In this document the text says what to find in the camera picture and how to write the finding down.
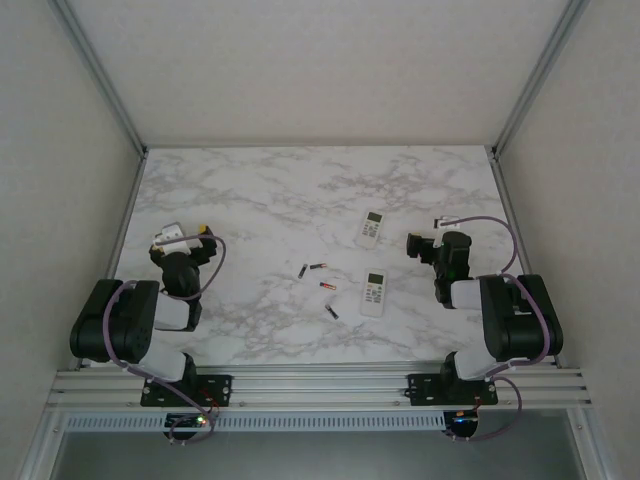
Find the white remote control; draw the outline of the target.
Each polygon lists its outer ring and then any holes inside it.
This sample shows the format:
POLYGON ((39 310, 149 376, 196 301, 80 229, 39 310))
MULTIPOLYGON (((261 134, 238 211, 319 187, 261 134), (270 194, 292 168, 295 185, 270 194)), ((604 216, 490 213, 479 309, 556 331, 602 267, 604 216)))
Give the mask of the white remote control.
POLYGON ((366 211, 356 234, 355 244, 365 249, 373 249, 377 245, 383 220, 383 213, 366 211))
POLYGON ((371 318, 381 318, 387 285, 387 272, 380 269, 367 269, 364 277, 360 313, 371 318))

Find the aluminium table side rail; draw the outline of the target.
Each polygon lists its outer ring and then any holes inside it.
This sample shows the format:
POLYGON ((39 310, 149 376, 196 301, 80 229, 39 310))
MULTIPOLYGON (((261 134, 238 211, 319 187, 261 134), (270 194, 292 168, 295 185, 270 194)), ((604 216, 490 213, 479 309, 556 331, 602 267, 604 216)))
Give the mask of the aluminium table side rail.
POLYGON ((112 279, 117 272, 118 264, 126 240, 127 231, 131 221, 131 216, 135 208, 136 199, 139 193, 141 182, 143 180, 146 164, 148 162, 149 152, 150 150, 146 149, 139 157, 131 188, 129 189, 128 195, 126 197, 125 209, 120 216, 120 220, 117 225, 116 237, 108 256, 106 270, 98 277, 98 280, 112 279))
POLYGON ((514 367, 535 365, 537 363, 540 363, 542 360, 544 360, 547 354, 549 353, 549 348, 550 348, 549 328, 542 314, 542 311, 540 310, 538 304, 536 303, 535 298, 527 289, 527 285, 522 283, 522 281, 525 279, 525 275, 532 273, 531 265, 525 249, 523 237, 521 235, 521 231, 520 231, 518 219, 514 210, 512 198, 507 188, 506 180, 502 172, 501 166, 498 160, 493 156, 491 156, 491 151, 488 152, 488 159, 489 159, 489 164, 491 166, 491 170, 494 176, 494 181, 496 183, 496 187, 500 195, 501 203, 503 205, 503 209, 506 215, 508 230, 513 239, 514 256, 518 258, 520 265, 522 267, 522 274, 518 277, 508 273, 503 273, 502 276, 504 278, 508 278, 510 282, 519 289, 519 291, 521 292, 521 297, 529 304, 531 312, 534 314, 535 318, 538 320, 539 329, 540 329, 542 340, 543 340, 542 350, 537 357, 532 359, 527 359, 527 360, 513 360, 512 365, 514 367))

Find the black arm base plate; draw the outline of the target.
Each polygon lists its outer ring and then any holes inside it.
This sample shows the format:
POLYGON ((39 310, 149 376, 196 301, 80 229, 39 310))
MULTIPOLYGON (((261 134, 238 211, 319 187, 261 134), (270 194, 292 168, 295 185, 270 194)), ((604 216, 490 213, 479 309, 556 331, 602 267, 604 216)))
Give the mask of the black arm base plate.
MULTIPOLYGON (((231 375, 197 375, 194 380, 170 383, 202 407, 228 407, 232 393, 231 375)), ((143 387, 142 407, 187 407, 189 403, 156 382, 143 387)))
POLYGON ((404 395, 412 406, 473 407, 498 403, 495 385, 483 380, 445 379, 441 374, 410 374, 404 395))

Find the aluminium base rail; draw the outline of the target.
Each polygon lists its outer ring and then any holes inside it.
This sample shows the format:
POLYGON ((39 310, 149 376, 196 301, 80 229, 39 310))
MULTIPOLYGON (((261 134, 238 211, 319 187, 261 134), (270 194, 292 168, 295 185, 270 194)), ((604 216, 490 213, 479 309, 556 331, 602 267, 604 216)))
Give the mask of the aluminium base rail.
MULTIPOLYGON (((404 391, 412 373, 431 373, 433 362, 239 365, 201 368, 232 378, 232 411, 400 411, 410 407, 404 391)), ((526 409, 589 408, 592 401, 578 369, 550 362, 506 372, 516 388, 496 386, 496 409, 521 398, 526 409)), ((117 368, 83 368, 56 374, 48 410, 138 411, 143 381, 117 368)))

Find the aluminium frame post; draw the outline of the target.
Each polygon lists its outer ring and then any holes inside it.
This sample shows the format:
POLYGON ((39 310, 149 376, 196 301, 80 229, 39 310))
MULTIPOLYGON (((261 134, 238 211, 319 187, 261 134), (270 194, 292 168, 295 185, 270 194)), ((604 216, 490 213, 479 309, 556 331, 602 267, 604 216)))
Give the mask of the aluminium frame post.
POLYGON ((506 152, 591 0, 567 0, 507 119, 491 147, 495 161, 506 152))
POLYGON ((103 97, 121 130, 141 159, 146 158, 147 147, 141 139, 123 101, 97 55, 87 33, 69 0, 46 0, 60 22, 71 45, 91 76, 98 92, 103 97))

